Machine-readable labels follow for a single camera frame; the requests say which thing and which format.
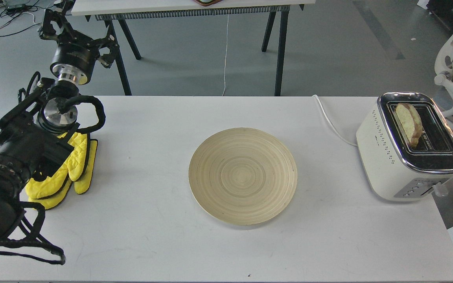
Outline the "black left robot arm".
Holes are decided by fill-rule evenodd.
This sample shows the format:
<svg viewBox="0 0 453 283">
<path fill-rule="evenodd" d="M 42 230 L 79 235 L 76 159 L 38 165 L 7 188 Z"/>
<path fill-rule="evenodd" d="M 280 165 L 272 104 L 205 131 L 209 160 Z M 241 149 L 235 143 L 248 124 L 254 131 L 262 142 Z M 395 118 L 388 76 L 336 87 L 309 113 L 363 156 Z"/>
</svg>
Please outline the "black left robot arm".
<svg viewBox="0 0 453 283">
<path fill-rule="evenodd" d="M 74 134 L 102 128 L 106 117 L 98 98 L 84 96 L 78 87 L 90 82 L 95 62 L 110 68 L 119 52 L 112 28 L 93 39 L 74 30 L 66 19 L 73 0 L 60 0 L 46 9 L 39 36 L 57 43 L 50 70 L 54 78 L 36 72 L 18 92 L 18 105 L 0 119 L 0 255 L 12 249 L 41 248 L 58 260 L 26 255 L 51 265 L 64 265 L 63 249 L 40 234 L 45 208 L 20 200 L 29 181 L 45 181 L 73 156 Z"/>
</svg>

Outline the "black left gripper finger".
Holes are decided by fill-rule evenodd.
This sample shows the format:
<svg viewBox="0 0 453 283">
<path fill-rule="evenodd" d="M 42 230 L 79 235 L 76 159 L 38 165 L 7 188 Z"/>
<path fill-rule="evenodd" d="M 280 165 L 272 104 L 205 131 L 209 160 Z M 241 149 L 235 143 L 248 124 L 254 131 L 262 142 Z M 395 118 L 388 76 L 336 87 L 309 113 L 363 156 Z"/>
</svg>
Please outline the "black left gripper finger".
<svg viewBox="0 0 453 283">
<path fill-rule="evenodd" d="M 100 50 L 103 48 L 107 48 L 108 53 L 102 54 Z M 113 62 L 119 54 L 118 41 L 114 35 L 107 34 L 104 38 L 95 40 L 95 51 L 98 53 L 96 55 L 96 60 L 99 61 L 104 68 L 111 68 Z"/>
<path fill-rule="evenodd" d="M 65 17 L 74 3 L 74 0 L 54 0 L 51 7 L 45 9 L 42 22 L 43 40 L 65 40 L 76 38 L 76 32 Z"/>
</svg>

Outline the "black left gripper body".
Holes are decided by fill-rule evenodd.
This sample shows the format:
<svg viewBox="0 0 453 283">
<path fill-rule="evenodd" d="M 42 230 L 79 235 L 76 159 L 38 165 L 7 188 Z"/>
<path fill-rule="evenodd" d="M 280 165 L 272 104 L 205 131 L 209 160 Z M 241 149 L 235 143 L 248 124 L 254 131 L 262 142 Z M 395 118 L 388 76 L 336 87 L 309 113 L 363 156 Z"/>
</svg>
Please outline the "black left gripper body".
<svg viewBox="0 0 453 283">
<path fill-rule="evenodd" d="M 54 40 L 56 52 L 50 65 L 50 71 L 58 81 L 85 85 L 90 83 L 95 67 L 95 39 L 82 33 L 76 33 L 75 39 Z M 107 48 L 100 52 L 108 53 Z"/>
</svg>

